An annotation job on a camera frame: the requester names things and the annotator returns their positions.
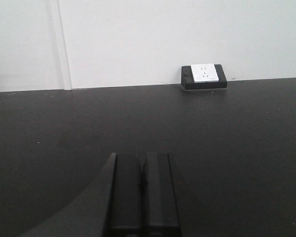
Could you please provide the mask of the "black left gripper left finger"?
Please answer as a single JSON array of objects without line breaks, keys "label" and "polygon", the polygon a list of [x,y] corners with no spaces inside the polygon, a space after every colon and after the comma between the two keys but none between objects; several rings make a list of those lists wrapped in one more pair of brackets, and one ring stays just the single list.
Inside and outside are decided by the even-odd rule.
[{"label": "black left gripper left finger", "polygon": [[136,155],[111,153],[113,177],[104,237],[140,237],[143,232],[141,165]]}]

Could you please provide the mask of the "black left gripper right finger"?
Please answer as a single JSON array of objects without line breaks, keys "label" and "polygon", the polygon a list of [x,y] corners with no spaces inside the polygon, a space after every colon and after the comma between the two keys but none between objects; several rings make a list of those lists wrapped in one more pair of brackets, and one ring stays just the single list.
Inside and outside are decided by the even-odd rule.
[{"label": "black left gripper right finger", "polygon": [[145,237],[180,237],[172,174],[167,154],[148,153],[143,166]]}]

